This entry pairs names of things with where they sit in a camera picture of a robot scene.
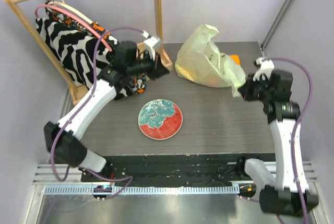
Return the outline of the pale yellow plastic bag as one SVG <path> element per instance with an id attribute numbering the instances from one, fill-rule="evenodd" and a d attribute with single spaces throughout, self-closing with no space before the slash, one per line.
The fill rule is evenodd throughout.
<path id="1" fill-rule="evenodd" d="M 174 64 L 176 73 L 204 86 L 207 86 L 208 77 L 219 77 L 221 88 L 230 87 L 232 96 L 240 97 L 237 89 L 245 84 L 246 74 L 230 55 L 220 52 L 212 41 L 218 33 L 219 30 L 211 25 L 197 27 L 177 53 Z"/>

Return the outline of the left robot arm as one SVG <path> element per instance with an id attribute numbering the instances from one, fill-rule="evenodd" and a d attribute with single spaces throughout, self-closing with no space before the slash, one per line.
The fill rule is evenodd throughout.
<path id="1" fill-rule="evenodd" d="M 169 73 L 157 52 L 161 43 L 160 38 L 150 36 L 144 41 L 142 53 L 138 52 L 135 42 L 118 43 L 111 63 L 99 72 L 93 86 L 80 102 L 57 123 L 46 123 L 44 136 L 52 161 L 58 160 L 71 167 L 93 171 L 93 176 L 101 182 L 110 178 L 111 168 L 107 166 L 107 160 L 87 149 L 80 139 L 92 120 L 127 87 L 133 76 L 146 74 L 155 79 Z"/>

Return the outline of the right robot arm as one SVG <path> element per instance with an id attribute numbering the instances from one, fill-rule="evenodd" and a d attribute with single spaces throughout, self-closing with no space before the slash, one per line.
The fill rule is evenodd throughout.
<path id="1" fill-rule="evenodd" d="M 304 173 L 299 133 L 301 110 L 290 100 L 293 76 L 283 70 L 249 74 L 238 91 L 245 101 L 260 101 L 275 144 L 276 173 L 272 175 L 260 159 L 248 158 L 235 168 L 243 180 L 257 186 L 262 212 L 305 218 L 318 204 Z"/>

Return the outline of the fake orange fruit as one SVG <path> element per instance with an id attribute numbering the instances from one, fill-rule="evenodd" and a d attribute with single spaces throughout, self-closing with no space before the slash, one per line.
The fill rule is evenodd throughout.
<path id="1" fill-rule="evenodd" d="M 221 88 L 222 87 L 222 80 L 219 77 L 208 77 L 207 86 Z"/>

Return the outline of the orange patterned garment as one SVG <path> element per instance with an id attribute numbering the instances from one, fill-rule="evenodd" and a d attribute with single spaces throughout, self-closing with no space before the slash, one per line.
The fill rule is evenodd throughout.
<path id="1" fill-rule="evenodd" d="M 79 32 L 84 32 L 88 34 L 89 36 L 94 36 L 88 29 L 79 24 L 77 21 L 73 20 L 65 14 L 62 14 L 59 11 L 45 8 L 45 12 L 51 20 L 61 23 L 63 26 L 66 26 L 69 29 L 76 29 Z M 115 49 L 116 45 L 118 44 L 118 40 L 111 35 L 110 31 L 105 30 L 96 21 L 93 21 L 92 24 L 87 24 L 91 28 L 93 28 L 99 35 L 104 34 L 105 41 L 111 46 L 112 49 Z M 123 95 L 120 95 L 119 98 L 143 94 L 146 90 L 146 80 L 147 78 L 145 74 L 137 74 L 133 76 L 130 80 L 130 83 L 125 88 L 126 92 L 124 92 Z"/>

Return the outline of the orange folded cloth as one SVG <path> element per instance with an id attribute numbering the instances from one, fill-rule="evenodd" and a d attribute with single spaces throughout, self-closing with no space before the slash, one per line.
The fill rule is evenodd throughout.
<path id="1" fill-rule="evenodd" d="M 241 62 L 240 62 L 240 58 L 238 55 L 230 55 L 230 58 L 237 64 L 237 65 L 241 65 Z"/>

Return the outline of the red and teal plate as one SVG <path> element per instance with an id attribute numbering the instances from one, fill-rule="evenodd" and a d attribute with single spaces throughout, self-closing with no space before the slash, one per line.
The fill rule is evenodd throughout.
<path id="1" fill-rule="evenodd" d="M 153 140 L 167 140 L 181 129 L 183 114 L 174 102 L 155 99 L 146 103 L 139 111 L 140 131 Z"/>

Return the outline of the zebra print garment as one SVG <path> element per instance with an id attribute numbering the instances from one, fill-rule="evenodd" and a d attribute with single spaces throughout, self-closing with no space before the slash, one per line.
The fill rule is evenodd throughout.
<path id="1" fill-rule="evenodd" d="M 76 86 L 93 85 L 93 54 L 98 37 L 80 23 L 37 18 L 36 30 Z"/>

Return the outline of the cream clothes hanger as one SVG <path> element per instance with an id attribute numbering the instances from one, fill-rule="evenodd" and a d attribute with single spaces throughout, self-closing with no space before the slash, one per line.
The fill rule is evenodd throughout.
<path id="1" fill-rule="evenodd" d="M 87 16 L 85 16 L 83 13 L 81 13 L 80 11 L 78 11 L 77 9 L 63 3 L 63 2 L 58 2 L 58 1 L 51 1 L 47 3 L 48 5 L 55 5 L 55 6 L 59 6 L 62 8 L 65 8 L 69 11 L 71 11 L 72 13 L 74 13 L 75 15 L 79 16 L 81 19 L 83 19 L 85 22 L 92 24 L 93 20 L 91 20 L 90 18 L 88 18 Z"/>

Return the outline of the pink clothes hanger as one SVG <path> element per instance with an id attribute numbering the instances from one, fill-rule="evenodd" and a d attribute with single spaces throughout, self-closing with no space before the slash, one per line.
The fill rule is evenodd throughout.
<path id="1" fill-rule="evenodd" d="M 35 16 L 37 18 L 39 18 L 39 15 L 38 15 L 38 10 L 40 8 L 49 8 L 49 9 L 52 9 L 52 10 L 56 10 L 56 11 L 59 11 L 61 12 L 62 14 L 65 14 L 67 15 L 68 17 L 72 18 L 73 20 L 77 21 L 79 24 L 81 24 L 82 26 L 84 26 L 86 29 L 88 29 L 95 37 L 97 37 L 98 39 L 100 39 L 102 41 L 102 43 L 105 45 L 105 47 L 109 50 L 109 51 L 113 51 L 113 49 L 111 48 L 111 46 L 105 41 L 104 39 L 104 36 L 102 35 L 99 35 L 93 28 L 91 28 L 85 21 L 83 21 L 81 18 L 77 17 L 76 15 L 70 13 L 69 11 L 66 11 L 62 8 L 59 8 L 55 5 L 47 5 L 47 4 L 42 4 L 40 6 L 38 6 L 36 9 L 35 9 Z"/>

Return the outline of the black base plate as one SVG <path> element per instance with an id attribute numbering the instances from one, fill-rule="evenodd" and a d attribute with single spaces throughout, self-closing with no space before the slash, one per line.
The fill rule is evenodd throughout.
<path id="1" fill-rule="evenodd" d="M 273 153 L 107 156 L 99 175 L 118 180 L 116 186 L 124 186 L 128 176 L 131 187 L 230 186 L 250 179 L 243 170 L 249 158 L 276 159 Z"/>

